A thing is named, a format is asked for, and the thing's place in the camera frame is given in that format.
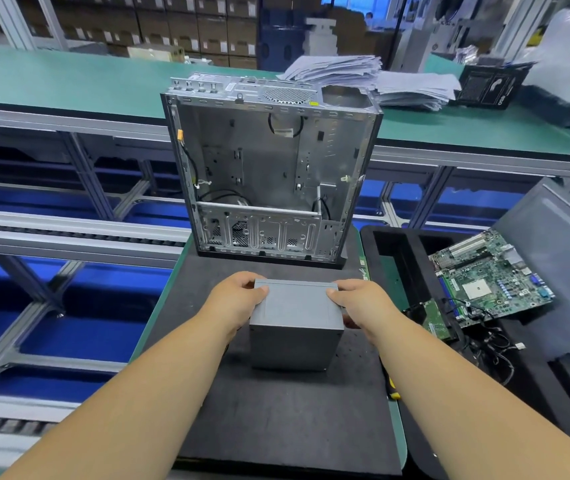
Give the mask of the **green conveyor belt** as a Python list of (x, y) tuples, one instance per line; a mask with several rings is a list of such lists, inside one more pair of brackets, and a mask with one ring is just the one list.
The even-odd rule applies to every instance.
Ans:
[[(164, 125), (160, 94), (171, 77), (191, 74), (189, 66), (177, 63), (0, 46), (0, 105)], [(376, 144), (570, 155), (570, 129), (547, 123), (516, 104), (503, 111), (392, 108), (385, 109)]]

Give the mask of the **stack of white papers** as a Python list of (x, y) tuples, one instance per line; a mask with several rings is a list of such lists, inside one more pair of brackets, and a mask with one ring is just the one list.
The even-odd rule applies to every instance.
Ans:
[(372, 91), (382, 107), (439, 111), (456, 100), (462, 87), (453, 74), (382, 70), (375, 55), (302, 55), (278, 79)]

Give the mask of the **stack of brown cardboard boxes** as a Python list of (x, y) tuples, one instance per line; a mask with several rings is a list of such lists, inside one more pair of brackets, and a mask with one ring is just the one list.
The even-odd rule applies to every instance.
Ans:
[(0, 0), (0, 45), (255, 70), (258, 0)]

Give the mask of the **green motherboard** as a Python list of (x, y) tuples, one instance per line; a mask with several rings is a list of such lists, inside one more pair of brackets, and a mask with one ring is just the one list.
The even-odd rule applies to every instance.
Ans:
[(429, 256), (461, 328), (521, 314), (552, 303), (555, 293), (496, 230)]

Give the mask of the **small green circuit card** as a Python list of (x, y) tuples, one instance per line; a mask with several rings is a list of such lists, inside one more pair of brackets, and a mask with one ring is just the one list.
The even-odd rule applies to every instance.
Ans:
[(421, 301), (424, 311), (422, 327), (442, 342), (462, 341), (462, 332), (452, 310), (441, 310), (440, 303), (434, 299)]

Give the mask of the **person's left forearm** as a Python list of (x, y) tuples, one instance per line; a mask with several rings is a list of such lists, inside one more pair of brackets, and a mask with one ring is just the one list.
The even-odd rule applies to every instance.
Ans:
[(167, 480), (237, 328), (201, 310), (41, 437), (0, 480)]

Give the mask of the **person's right forearm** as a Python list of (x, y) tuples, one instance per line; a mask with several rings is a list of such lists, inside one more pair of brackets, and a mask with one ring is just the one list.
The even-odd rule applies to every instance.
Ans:
[(359, 324), (450, 480), (570, 480), (570, 437), (389, 307)]

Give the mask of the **grey metal side panel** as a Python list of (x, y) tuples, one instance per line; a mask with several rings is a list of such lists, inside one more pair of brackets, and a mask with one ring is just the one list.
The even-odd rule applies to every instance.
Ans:
[(570, 195), (543, 178), (492, 227), (555, 294), (528, 330), (547, 359), (570, 354)]

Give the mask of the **grey power supply unit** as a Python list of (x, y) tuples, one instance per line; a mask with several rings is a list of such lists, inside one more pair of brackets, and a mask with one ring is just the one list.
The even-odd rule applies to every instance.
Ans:
[(345, 330), (342, 308), (328, 296), (336, 283), (257, 279), (267, 296), (249, 319), (250, 362), (254, 369), (324, 372)]

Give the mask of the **black cardboard box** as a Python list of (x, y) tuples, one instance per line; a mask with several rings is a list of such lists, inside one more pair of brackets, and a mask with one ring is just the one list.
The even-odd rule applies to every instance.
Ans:
[(503, 66), (465, 65), (454, 106), (503, 111), (517, 95), (536, 62)]

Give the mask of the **open metal computer case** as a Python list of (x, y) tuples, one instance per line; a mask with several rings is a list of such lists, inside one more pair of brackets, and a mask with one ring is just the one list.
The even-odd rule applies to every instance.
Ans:
[(371, 91), (193, 73), (161, 101), (199, 256), (344, 266), (383, 119)]

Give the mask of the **black foam tray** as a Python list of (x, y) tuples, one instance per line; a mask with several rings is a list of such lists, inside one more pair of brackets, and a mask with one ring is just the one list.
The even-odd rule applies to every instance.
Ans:
[[(424, 261), (424, 258), (421, 257), (424, 245), (421, 241), (420, 236), (416, 233), (407, 233), (407, 229), (402, 228), (398, 229), (385, 226), (364, 226), (360, 231), (360, 239), (363, 246), (364, 256), (369, 266), (370, 277), (372, 277), (374, 279), (373, 282), (377, 283), (380, 287), (383, 288), (383, 290), (385, 290), (386, 283), (384, 280), (385, 276), (383, 273), (380, 256), (389, 256), (393, 257), (395, 260), (402, 260), (402, 256), (404, 254), (409, 255), (410, 264), (408, 265), (409, 271), (407, 274), (409, 276), (420, 276), (422, 274), (422, 272), (419, 270), (419, 267)], [(467, 339), (465, 339), (464, 336), (462, 336), (462, 341), (460, 342), (453, 342), (449, 344), (445, 342), (442, 343), (451, 348), (465, 360), (469, 361), (469, 346), (467, 345)], [(561, 394), (562, 404), (564, 406), (570, 407), (570, 399), (565, 393), (564, 389), (558, 385), (556, 386), (556, 390), (558, 390)], [(406, 404), (404, 404), (402, 398), (401, 419), (404, 423), (407, 423), (407, 425), (404, 427), (404, 433), (406, 435), (406, 441), (408, 444), (408, 460), (402, 473), (402, 480), (450, 480), (438, 456), (433, 451), (431, 445), (427, 441), (427, 438), (413, 418), (413, 415), (407, 408)]]

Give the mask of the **black work mat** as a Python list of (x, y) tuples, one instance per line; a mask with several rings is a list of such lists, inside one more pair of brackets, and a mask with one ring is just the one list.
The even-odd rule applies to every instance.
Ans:
[[(211, 289), (237, 271), (267, 278), (360, 278), (364, 257), (352, 226), (342, 269), (199, 257), (188, 238), (130, 361), (191, 318)], [(292, 479), (391, 480), (402, 463), (377, 351), (345, 330), (326, 371), (254, 369), (249, 327), (233, 338), (176, 467)]]

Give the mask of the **person's right hand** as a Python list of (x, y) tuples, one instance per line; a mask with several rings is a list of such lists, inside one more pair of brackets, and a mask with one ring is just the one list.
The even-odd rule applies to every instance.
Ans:
[(394, 322), (404, 318), (385, 290), (375, 282), (349, 279), (338, 280), (335, 284), (339, 290), (349, 290), (349, 305), (342, 308), (345, 326), (361, 329), (375, 346)]

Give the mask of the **person's left hand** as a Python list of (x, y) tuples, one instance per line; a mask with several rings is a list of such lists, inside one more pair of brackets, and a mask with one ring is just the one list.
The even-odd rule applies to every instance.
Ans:
[(262, 276), (250, 271), (240, 271), (225, 278), (211, 290), (199, 310), (199, 317), (222, 332), (227, 342), (230, 342), (256, 308), (247, 303), (246, 290), (268, 287), (256, 286), (260, 280), (263, 280)]

